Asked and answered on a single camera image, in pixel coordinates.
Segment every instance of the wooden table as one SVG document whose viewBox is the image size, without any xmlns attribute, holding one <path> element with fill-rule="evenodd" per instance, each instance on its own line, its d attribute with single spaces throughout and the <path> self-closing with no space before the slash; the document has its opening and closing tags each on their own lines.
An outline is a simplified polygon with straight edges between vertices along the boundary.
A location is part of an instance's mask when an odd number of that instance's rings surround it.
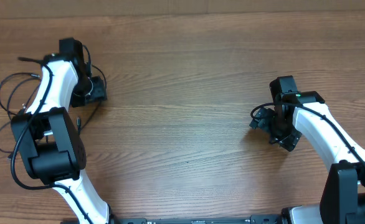
<svg viewBox="0 0 365 224">
<path fill-rule="evenodd" d="M 119 217 L 245 217 L 319 202 L 328 173 L 309 142 L 288 153 L 249 128 L 278 76 L 317 91 L 365 148 L 365 11 L 0 20 L 0 81 L 40 72 L 16 58 L 57 52 L 65 37 L 87 45 L 107 76 L 108 101 L 82 139 L 87 173 Z M 4 87 L 3 102 L 21 79 Z M 17 91 L 13 111 L 36 85 Z M 93 107 L 71 117 L 84 122 Z M 14 144 L 7 128 L 0 146 Z M 18 187 L 7 156 L 0 152 L 0 223 L 74 217 L 55 191 Z M 20 160 L 17 173 L 40 184 Z"/>
</svg>

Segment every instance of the table surface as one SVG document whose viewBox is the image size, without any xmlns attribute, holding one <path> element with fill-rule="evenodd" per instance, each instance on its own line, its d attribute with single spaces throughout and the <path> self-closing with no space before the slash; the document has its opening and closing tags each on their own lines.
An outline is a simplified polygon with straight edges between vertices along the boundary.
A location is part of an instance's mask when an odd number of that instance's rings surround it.
<svg viewBox="0 0 365 224">
<path fill-rule="evenodd" d="M 319 202 L 328 173 L 309 142 L 287 152 L 249 128 L 279 76 L 317 91 L 365 148 L 365 11 L 0 20 L 0 81 L 40 72 L 16 58 L 57 52 L 65 37 L 87 45 L 107 76 L 108 100 L 82 140 L 87 173 L 119 217 L 246 217 Z M 4 86 L 4 103 L 20 80 Z M 16 92 L 13 111 L 36 85 Z M 84 122 L 94 106 L 70 115 Z M 14 144 L 7 128 L 0 146 Z M 0 152 L 0 223 L 74 217 L 55 191 L 18 187 L 7 156 Z M 17 173 L 40 184 L 20 159 Z"/>
</svg>

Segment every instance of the wood grain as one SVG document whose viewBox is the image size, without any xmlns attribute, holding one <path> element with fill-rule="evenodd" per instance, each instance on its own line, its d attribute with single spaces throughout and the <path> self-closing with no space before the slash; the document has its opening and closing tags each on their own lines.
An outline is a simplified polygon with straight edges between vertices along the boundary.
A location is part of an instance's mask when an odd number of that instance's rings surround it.
<svg viewBox="0 0 365 224">
<path fill-rule="evenodd" d="M 75 37 L 107 75 L 108 101 L 82 132 L 87 172 L 119 217 L 244 217 L 317 203 L 327 171 L 303 138 L 287 153 L 250 130 L 268 83 L 316 90 L 365 148 L 365 11 L 0 20 L 0 81 Z M 18 80 L 1 93 L 3 101 Z M 16 111 L 37 83 L 16 92 Z M 95 105 L 72 108 L 86 119 Z M 0 126 L 7 121 L 0 109 Z M 12 149 L 9 129 L 0 145 Z M 0 223 L 74 215 L 55 191 L 19 188 L 0 153 Z M 28 184 L 21 161 L 17 172 Z"/>
</svg>

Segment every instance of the wooden surface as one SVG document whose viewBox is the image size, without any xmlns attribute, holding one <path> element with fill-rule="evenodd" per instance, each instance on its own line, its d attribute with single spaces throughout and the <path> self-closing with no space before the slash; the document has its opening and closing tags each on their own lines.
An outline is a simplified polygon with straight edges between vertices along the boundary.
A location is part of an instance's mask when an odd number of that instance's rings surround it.
<svg viewBox="0 0 365 224">
<path fill-rule="evenodd" d="M 82 139 L 87 173 L 119 217 L 244 217 L 319 202 L 327 171 L 308 141 L 287 153 L 249 128 L 250 110 L 271 101 L 278 76 L 316 90 L 365 148 L 365 11 L 0 20 L 0 81 L 39 72 L 16 58 L 57 52 L 71 36 L 107 75 L 108 101 Z M 36 85 L 17 91 L 14 111 Z M 71 108 L 71 117 L 84 120 L 93 106 Z M 7 129 L 0 145 L 14 144 Z M 55 191 L 18 187 L 6 157 L 0 223 L 74 217 Z M 20 160 L 17 173 L 40 184 Z"/>
<path fill-rule="evenodd" d="M 0 19 L 365 10 L 365 0 L 0 0 Z"/>
</svg>

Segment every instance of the background wall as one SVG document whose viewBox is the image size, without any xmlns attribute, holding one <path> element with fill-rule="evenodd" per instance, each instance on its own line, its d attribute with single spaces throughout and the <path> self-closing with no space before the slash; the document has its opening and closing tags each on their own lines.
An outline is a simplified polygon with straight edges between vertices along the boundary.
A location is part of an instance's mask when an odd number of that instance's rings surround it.
<svg viewBox="0 0 365 224">
<path fill-rule="evenodd" d="M 0 19 L 365 10 L 365 0 L 0 0 Z"/>
</svg>

